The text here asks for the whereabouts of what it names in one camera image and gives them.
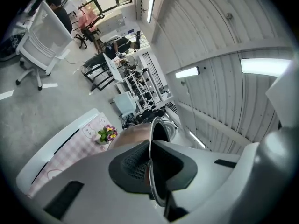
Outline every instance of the ceiling light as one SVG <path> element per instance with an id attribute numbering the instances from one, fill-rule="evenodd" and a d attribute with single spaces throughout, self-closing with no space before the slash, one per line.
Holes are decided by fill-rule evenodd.
<path id="1" fill-rule="evenodd" d="M 148 18 L 147 18 L 148 23 L 150 23 L 150 21 L 151 21 L 151 15 L 153 13 L 154 2 L 155 2 L 155 0 L 149 0 L 149 9 L 148 9 Z"/>
<path id="2" fill-rule="evenodd" d="M 243 73 L 278 77 L 284 73 L 291 60 L 273 58 L 241 59 Z"/>
<path id="3" fill-rule="evenodd" d="M 196 76 L 199 73 L 200 73 L 199 68 L 196 66 L 196 67 L 176 73 L 176 78 L 178 79 L 178 78 L 183 78 L 183 77 Z"/>
<path id="4" fill-rule="evenodd" d="M 203 148 L 206 147 L 191 131 L 189 133 Z"/>

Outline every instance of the flower pot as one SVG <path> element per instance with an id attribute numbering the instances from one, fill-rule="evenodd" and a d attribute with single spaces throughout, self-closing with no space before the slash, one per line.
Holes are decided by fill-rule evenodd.
<path id="1" fill-rule="evenodd" d="M 101 135 L 99 135 L 98 133 L 96 134 L 95 138 L 93 139 L 93 141 L 97 142 L 98 144 L 101 144 L 101 145 L 105 145 L 105 144 L 108 144 L 109 141 L 103 141 L 101 142 Z"/>

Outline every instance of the white tape on floor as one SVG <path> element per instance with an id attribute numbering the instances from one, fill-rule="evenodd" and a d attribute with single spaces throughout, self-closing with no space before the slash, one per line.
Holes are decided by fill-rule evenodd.
<path id="1" fill-rule="evenodd" d="M 49 84 L 43 84 L 43 89 L 49 88 L 49 87 L 57 87 L 57 83 L 49 83 Z"/>
<path id="2" fill-rule="evenodd" d="M 0 94 L 0 100 L 5 99 L 7 97 L 11 97 L 13 95 L 13 93 L 14 93 L 14 90 Z"/>

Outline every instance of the purple flower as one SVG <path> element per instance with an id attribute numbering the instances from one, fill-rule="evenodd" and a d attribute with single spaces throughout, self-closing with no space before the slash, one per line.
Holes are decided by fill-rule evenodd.
<path id="1" fill-rule="evenodd" d="M 110 130 L 114 130 L 114 129 L 115 129 L 115 127 L 114 127 L 114 126 L 111 126 L 111 125 L 106 125 L 106 128 L 107 128 L 108 131 L 110 131 Z"/>
<path id="2" fill-rule="evenodd" d="M 117 135 L 117 133 L 113 133 L 113 134 L 108 135 L 108 140 L 109 141 L 114 140 L 116 138 L 116 135 Z"/>

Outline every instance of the gray floor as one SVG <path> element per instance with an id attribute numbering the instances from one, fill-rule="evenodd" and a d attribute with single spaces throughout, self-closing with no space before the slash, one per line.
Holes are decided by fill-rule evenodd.
<path id="1" fill-rule="evenodd" d="M 119 112 L 109 101 L 117 94 L 113 83 L 105 90 L 94 90 L 79 69 L 95 53 L 93 44 L 79 49 L 73 41 L 67 60 L 57 64 L 51 76 L 41 77 L 43 84 L 57 83 L 39 91 L 34 76 L 26 77 L 20 86 L 15 80 L 23 72 L 17 59 L 0 63 L 0 94 L 14 90 L 11 97 L 0 100 L 0 160 L 12 180 L 28 160 L 56 133 L 73 120 L 97 108 L 122 130 Z"/>

